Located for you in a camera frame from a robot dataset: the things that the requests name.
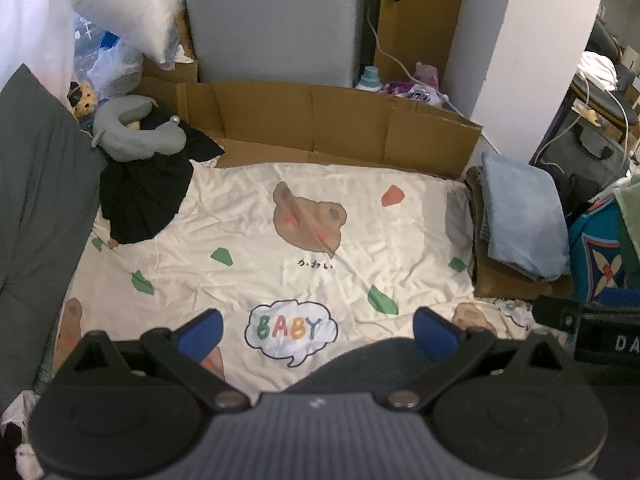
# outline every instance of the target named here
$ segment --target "white cloth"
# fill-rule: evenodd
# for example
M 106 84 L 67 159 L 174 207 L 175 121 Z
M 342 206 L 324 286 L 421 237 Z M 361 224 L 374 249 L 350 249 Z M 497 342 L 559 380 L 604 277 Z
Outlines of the white cloth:
M 24 63 L 70 108 L 66 94 L 75 45 L 71 0 L 0 0 L 0 9 L 0 89 Z
M 583 52 L 578 72 L 590 74 L 602 83 L 604 88 L 613 92 L 618 84 L 618 74 L 613 62 L 606 56 L 601 56 L 595 52 Z
M 31 412 L 39 400 L 40 397 L 31 390 L 24 390 L 0 416 L 0 434 L 4 434 L 4 429 L 10 422 L 22 430 L 22 444 L 15 450 L 15 470 L 22 480 L 38 480 L 44 476 L 36 453 L 29 444 L 27 432 Z

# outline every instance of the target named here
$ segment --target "green leaf print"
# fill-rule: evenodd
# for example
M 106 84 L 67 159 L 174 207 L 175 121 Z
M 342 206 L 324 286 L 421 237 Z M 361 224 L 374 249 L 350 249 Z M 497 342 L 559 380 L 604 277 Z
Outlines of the green leaf print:
M 220 262 L 227 267 L 231 267 L 234 264 L 234 261 L 231 259 L 231 254 L 224 247 L 218 247 L 213 254 L 211 255 L 213 260 Z
M 374 310 L 377 310 L 382 314 L 398 315 L 398 306 L 396 305 L 396 302 L 386 294 L 380 292 L 375 285 L 369 289 L 367 300 L 369 300 L 369 304 L 374 308 Z
M 146 280 L 139 270 L 132 273 L 131 283 L 133 284 L 133 286 L 136 288 L 137 291 L 144 292 L 145 294 L 149 294 L 151 296 L 156 291 L 154 289 L 154 286 L 151 285 L 151 282 L 149 280 Z
M 91 240 L 91 243 L 96 249 L 98 249 L 99 253 L 102 252 L 102 246 L 104 245 L 104 242 L 100 238 L 95 237 L 93 240 Z
M 463 270 L 466 269 L 466 263 L 463 262 L 460 258 L 453 258 L 449 262 L 449 267 L 455 270 L 456 272 L 462 272 Z

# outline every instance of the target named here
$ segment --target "gray storage box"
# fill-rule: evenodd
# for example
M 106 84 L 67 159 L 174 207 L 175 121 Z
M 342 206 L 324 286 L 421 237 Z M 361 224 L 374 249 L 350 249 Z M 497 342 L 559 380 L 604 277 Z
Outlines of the gray storage box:
M 202 82 L 353 86 L 364 0 L 187 0 Z

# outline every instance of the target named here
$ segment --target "metal screw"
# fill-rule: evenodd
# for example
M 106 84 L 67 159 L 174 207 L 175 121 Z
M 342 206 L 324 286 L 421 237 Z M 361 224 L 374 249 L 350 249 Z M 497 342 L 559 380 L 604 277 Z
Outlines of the metal screw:
M 216 395 L 216 405 L 221 410 L 233 410 L 242 406 L 244 395 L 235 390 L 225 390 Z
M 391 393 L 386 400 L 394 408 L 415 408 L 420 403 L 420 396 L 411 390 L 398 390 Z

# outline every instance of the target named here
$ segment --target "bed sheet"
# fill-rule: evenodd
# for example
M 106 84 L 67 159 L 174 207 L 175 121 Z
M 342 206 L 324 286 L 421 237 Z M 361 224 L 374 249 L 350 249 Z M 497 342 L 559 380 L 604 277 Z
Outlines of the bed sheet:
M 89 330 L 133 339 L 208 308 L 224 335 L 207 368 L 254 399 L 351 349 L 411 337 L 420 306 L 513 336 L 498 307 L 473 299 L 463 184 L 379 168 L 193 165 L 180 211 L 152 240 L 113 244 L 98 212 L 56 365 Z

